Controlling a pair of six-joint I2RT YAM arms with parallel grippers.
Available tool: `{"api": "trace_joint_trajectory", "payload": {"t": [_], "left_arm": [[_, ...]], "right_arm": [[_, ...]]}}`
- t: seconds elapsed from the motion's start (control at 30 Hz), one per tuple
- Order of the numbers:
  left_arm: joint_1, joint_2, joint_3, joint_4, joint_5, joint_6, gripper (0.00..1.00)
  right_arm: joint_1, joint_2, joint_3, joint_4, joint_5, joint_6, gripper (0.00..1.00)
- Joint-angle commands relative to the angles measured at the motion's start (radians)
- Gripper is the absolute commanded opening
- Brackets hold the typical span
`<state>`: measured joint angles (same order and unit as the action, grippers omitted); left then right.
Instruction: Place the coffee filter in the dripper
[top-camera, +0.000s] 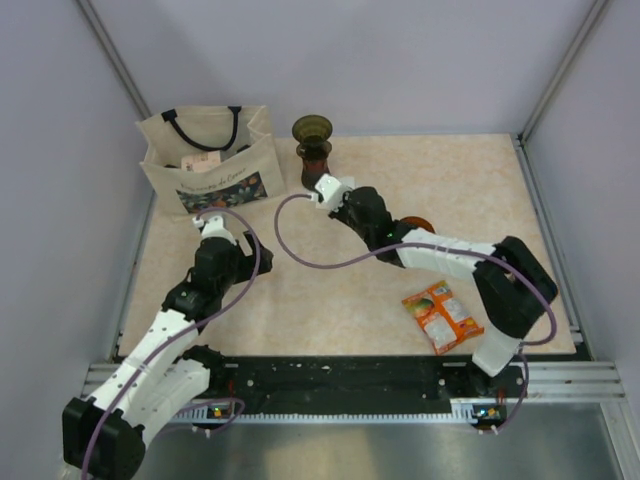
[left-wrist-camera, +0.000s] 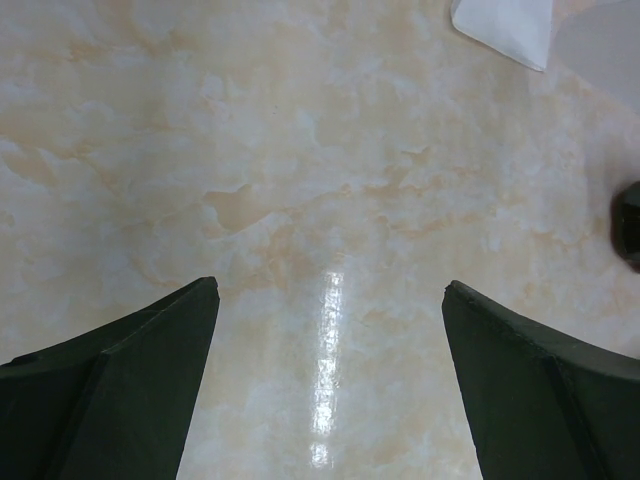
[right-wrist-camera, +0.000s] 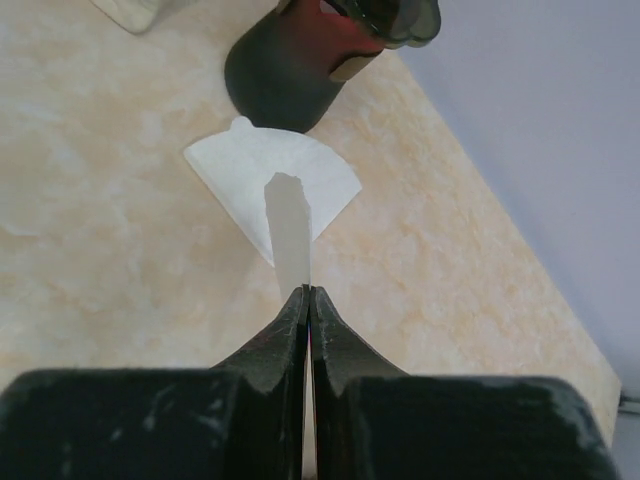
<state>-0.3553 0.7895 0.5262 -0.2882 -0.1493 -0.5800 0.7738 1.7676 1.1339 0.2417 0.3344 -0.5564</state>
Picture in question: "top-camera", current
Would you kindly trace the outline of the olive green coffee dripper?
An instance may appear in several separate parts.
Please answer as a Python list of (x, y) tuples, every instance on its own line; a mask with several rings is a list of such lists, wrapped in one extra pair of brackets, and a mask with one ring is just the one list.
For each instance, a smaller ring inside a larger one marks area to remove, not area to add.
[(321, 115), (305, 115), (292, 126), (292, 136), (298, 142), (296, 153), (305, 160), (326, 159), (332, 150), (329, 138), (332, 123)]

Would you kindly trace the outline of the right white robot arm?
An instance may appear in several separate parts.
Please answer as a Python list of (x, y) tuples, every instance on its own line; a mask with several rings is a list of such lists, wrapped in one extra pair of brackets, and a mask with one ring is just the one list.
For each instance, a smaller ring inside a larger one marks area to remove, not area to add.
[(430, 232), (407, 217), (396, 220), (370, 186), (319, 184), (319, 207), (354, 231), (384, 263), (438, 272), (474, 284), (491, 324), (472, 355), (466, 380), (487, 396), (525, 337), (558, 295), (555, 281), (519, 238), (474, 243)]

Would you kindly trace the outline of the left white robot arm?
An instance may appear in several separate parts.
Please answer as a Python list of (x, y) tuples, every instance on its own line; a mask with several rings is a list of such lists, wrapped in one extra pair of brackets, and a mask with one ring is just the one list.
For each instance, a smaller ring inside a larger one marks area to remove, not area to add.
[(169, 291), (152, 325), (114, 373), (86, 398), (72, 398), (62, 414), (63, 458), (83, 479), (131, 479), (163, 428), (198, 395), (226, 387), (225, 370), (187, 359), (184, 350), (204, 328), (238, 304), (222, 303), (229, 289), (246, 294), (272, 268), (272, 253), (253, 230), (251, 252), (225, 228), (204, 235), (194, 264)]

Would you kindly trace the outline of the white paper coffee filters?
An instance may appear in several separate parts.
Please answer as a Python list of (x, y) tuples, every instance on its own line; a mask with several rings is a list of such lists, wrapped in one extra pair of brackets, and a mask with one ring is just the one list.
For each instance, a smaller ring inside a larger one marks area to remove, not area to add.
[(356, 188), (356, 181), (354, 177), (340, 177), (338, 178), (338, 181), (349, 189)]

